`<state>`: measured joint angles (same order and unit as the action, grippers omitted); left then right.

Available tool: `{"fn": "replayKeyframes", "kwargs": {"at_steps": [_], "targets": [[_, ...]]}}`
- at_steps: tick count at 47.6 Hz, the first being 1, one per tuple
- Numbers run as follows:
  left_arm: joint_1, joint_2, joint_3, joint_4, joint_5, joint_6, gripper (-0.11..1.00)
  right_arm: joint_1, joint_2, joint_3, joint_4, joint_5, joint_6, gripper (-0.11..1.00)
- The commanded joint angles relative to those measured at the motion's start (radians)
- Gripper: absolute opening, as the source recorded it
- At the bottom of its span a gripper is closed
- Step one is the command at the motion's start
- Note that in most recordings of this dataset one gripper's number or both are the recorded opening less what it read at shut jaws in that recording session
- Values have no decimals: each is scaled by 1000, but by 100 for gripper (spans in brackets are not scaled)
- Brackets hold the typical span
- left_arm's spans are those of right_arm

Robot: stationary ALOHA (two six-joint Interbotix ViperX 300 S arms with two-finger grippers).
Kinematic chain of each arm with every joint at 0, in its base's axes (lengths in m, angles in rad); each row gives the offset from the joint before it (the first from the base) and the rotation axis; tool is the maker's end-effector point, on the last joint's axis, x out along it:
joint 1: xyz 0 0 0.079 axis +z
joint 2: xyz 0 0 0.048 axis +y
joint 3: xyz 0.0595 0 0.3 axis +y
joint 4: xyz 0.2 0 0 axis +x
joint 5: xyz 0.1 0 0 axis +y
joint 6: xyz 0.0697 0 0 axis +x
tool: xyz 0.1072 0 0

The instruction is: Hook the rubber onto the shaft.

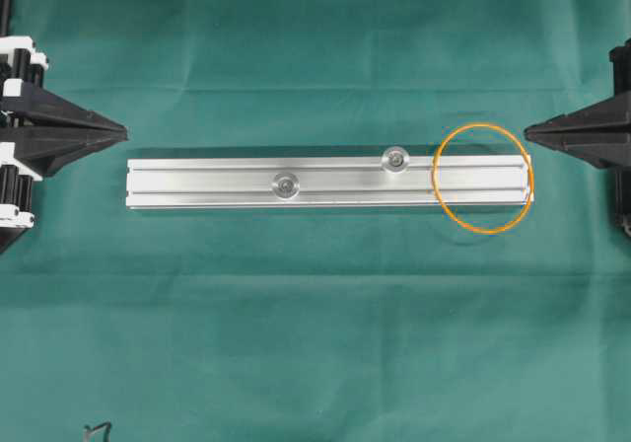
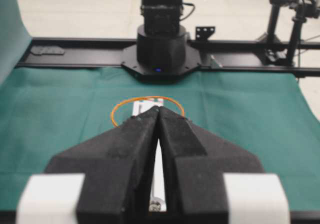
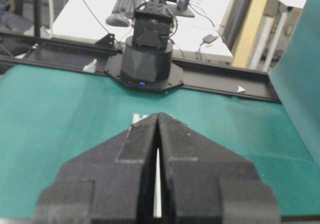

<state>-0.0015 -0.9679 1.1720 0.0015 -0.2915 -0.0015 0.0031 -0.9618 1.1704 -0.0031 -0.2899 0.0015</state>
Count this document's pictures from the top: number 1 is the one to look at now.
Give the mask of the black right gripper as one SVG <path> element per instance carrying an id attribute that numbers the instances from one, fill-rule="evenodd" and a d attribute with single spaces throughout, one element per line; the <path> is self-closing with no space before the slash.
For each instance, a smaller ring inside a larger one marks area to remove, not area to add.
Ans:
<path id="1" fill-rule="evenodd" d="M 630 40 L 609 53 L 614 96 L 569 113 L 563 113 L 525 130 L 527 141 L 560 151 L 598 169 L 616 170 L 614 218 L 630 237 L 630 136 L 542 135 L 566 132 L 609 132 L 630 126 Z"/>

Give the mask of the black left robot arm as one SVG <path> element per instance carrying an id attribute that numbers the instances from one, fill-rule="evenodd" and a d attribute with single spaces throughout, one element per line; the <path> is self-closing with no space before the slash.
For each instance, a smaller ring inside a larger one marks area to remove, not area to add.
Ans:
<path id="1" fill-rule="evenodd" d="M 47 56 L 12 36 L 13 0 L 1 0 L 1 238 L 35 224 L 34 185 L 128 139 L 127 129 L 46 90 Z"/>

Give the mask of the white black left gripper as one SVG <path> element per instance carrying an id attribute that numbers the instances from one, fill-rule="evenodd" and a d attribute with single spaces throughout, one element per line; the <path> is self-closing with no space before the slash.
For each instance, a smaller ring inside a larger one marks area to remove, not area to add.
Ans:
<path id="1" fill-rule="evenodd" d="M 31 228 L 33 185 L 64 166 L 128 139 L 127 129 L 41 87 L 46 55 L 31 37 L 1 38 L 1 226 Z M 113 133 L 26 133 L 27 121 L 8 109 L 20 97 L 20 114 L 39 123 Z"/>

